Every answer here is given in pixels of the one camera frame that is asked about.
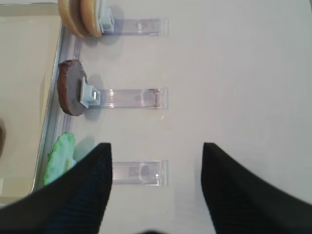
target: white plastic clip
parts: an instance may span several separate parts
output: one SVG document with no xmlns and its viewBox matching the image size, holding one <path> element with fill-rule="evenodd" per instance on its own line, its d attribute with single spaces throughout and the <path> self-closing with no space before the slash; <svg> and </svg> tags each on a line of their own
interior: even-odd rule
<svg viewBox="0 0 312 234">
<path fill-rule="evenodd" d="M 115 20 L 113 18 L 112 10 L 105 7 L 105 0 L 100 1 L 99 23 L 102 33 L 114 31 Z"/>
<path fill-rule="evenodd" d="M 88 85 L 85 77 L 82 78 L 80 103 L 86 108 L 99 106 L 101 103 L 101 93 L 93 85 Z"/>
</svg>

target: green food item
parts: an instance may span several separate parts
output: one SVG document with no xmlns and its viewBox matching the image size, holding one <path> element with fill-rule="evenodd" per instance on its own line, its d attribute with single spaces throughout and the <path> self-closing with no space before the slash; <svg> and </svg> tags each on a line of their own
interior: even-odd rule
<svg viewBox="0 0 312 234">
<path fill-rule="evenodd" d="M 74 148 L 74 134 L 64 133 L 57 139 L 52 152 L 48 154 L 49 159 L 43 177 L 44 185 L 53 182 L 76 164 L 73 159 Z"/>
</svg>

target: food item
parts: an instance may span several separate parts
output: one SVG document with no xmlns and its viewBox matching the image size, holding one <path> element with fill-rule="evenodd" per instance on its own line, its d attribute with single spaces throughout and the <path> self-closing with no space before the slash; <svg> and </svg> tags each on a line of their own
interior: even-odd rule
<svg viewBox="0 0 312 234">
<path fill-rule="evenodd" d="M 94 37 L 101 37 L 102 31 L 99 22 L 99 8 L 101 0 L 81 0 L 80 10 L 83 23 Z"/>
<path fill-rule="evenodd" d="M 71 116 L 80 116 L 86 109 L 80 103 L 82 78 L 87 75 L 79 60 L 67 60 L 58 65 L 58 101 L 62 110 Z"/>
<path fill-rule="evenodd" d="M 47 168 L 43 177 L 44 185 L 53 182 L 76 164 L 73 159 L 74 148 L 74 134 L 64 133 L 57 139 L 52 152 L 48 155 Z"/>
<path fill-rule="evenodd" d="M 4 148 L 5 134 L 4 121 L 0 118 L 0 156 Z"/>
<path fill-rule="evenodd" d="M 64 25 L 76 37 L 89 35 L 80 14 L 80 0 L 58 0 L 58 11 Z"/>
</svg>

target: clear plastic holder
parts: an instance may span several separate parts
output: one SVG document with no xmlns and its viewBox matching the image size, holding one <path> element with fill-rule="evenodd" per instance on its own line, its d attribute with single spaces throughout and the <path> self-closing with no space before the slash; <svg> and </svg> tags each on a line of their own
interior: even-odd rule
<svg viewBox="0 0 312 234">
<path fill-rule="evenodd" d="M 104 35 L 131 36 L 131 35 L 168 35 L 169 20 L 164 19 L 115 19 L 113 31 L 104 31 Z"/>
<path fill-rule="evenodd" d="M 168 161 L 113 162 L 113 184 L 167 186 Z"/>
<path fill-rule="evenodd" d="M 89 106 L 90 109 L 146 108 L 167 109 L 168 89 L 145 90 L 99 90 L 100 105 Z"/>
</svg>

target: metal tray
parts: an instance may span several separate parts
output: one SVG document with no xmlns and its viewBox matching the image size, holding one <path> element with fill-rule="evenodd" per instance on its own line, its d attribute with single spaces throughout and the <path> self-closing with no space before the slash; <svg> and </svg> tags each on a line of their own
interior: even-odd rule
<svg viewBox="0 0 312 234">
<path fill-rule="evenodd" d="M 38 178 L 61 43 L 55 3 L 0 5 L 0 204 L 31 193 Z"/>
</svg>

